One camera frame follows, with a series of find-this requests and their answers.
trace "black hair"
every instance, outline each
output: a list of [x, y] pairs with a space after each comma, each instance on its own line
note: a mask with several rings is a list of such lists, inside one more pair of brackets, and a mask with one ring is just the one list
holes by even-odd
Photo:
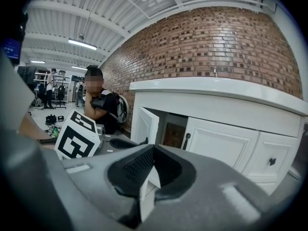
[[89, 65], [87, 67], [87, 72], [85, 74], [85, 77], [89, 77], [89, 76], [102, 76], [103, 78], [103, 73], [101, 71], [100, 68], [98, 68], [95, 65]]

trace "countertop edge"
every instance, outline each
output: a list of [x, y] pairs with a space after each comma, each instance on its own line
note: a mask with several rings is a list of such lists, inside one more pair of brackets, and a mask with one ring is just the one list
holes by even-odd
[[308, 116], [308, 103], [283, 91], [257, 83], [214, 77], [176, 77], [131, 82], [129, 90], [182, 92], [237, 98]]

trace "person in white shirt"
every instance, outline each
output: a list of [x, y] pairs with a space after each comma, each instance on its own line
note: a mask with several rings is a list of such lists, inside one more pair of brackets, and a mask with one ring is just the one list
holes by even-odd
[[45, 105], [44, 109], [54, 109], [54, 107], [51, 105], [51, 98], [52, 98], [52, 89], [54, 86], [53, 81], [53, 75], [57, 72], [55, 68], [53, 68], [50, 72], [50, 74], [47, 77], [47, 86], [46, 86], [46, 99], [45, 99]]
[[84, 86], [85, 86], [85, 84], [81, 81], [81, 79], [76, 84], [76, 102], [75, 102], [76, 107], [79, 107], [78, 101], [81, 101], [81, 104], [82, 104], [82, 107], [83, 107], [82, 94], [83, 94]]

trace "fluorescent light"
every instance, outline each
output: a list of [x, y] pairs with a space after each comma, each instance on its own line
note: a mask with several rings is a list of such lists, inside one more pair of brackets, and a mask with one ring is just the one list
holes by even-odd
[[45, 64], [45, 61], [31, 61], [34, 64]]
[[82, 70], [87, 70], [86, 68], [83, 68], [83, 67], [76, 67], [76, 66], [72, 66], [73, 68], [79, 68], [79, 69], [82, 69]]
[[96, 46], [93, 46], [93, 45], [90, 45], [90, 44], [86, 44], [86, 43], [83, 43], [83, 42], [80, 42], [80, 41], [77, 41], [77, 40], [73, 40], [73, 39], [69, 39], [68, 42], [71, 43], [71, 44], [80, 45], [80, 46], [83, 46], [83, 47], [86, 47], [86, 48], [89, 48], [89, 49], [92, 49], [92, 50], [96, 50], [97, 49]]

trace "black and white pattern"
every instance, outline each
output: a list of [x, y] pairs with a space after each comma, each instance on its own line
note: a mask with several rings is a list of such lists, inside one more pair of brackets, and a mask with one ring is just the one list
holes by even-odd
[[77, 111], [74, 111], [74, 113], [71, 116], [71, 120], [76, 122], [78, 125], [82, 126], [83, 128], [86, 128], [93, 133], [95, 133], [95, 123], [84, 116], [80, 115]]
[[58, 150], [69, 158], [89, 156], [94, 143], [67, 126], [59, 143]]

